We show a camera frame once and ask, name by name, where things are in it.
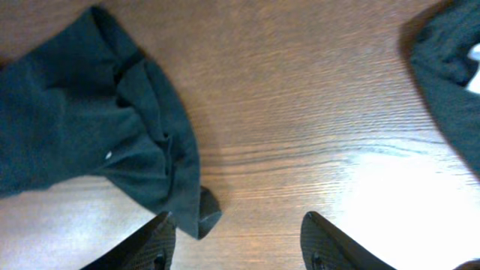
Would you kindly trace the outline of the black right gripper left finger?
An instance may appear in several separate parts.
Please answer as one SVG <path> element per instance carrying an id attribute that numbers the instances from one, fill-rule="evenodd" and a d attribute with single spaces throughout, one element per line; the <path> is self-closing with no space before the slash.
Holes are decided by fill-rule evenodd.
<path id="1" fill-rule="evenodd" d="M 82 270 L 170 270 L 176 223 L 163 212 Z"/>

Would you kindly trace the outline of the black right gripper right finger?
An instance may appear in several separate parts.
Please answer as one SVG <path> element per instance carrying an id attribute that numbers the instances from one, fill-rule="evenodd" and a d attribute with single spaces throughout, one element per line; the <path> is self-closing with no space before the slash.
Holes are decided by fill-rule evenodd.
<path id="1" fill-rule="evenodd" d="M 303 217 L 300 245 L 307 270 L 395 270 L 315 211 Z"/>

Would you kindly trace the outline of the dark green t-shirt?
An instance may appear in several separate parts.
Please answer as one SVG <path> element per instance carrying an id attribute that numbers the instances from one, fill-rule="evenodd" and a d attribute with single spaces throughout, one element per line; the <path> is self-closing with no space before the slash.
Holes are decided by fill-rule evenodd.
<path id="1" fill-rule="evenodd" d="M 171 212 L 195 239 L 221 217 L 176 90 L 98 6 L 1 70 L 1 195 L 80 176 Z"/>

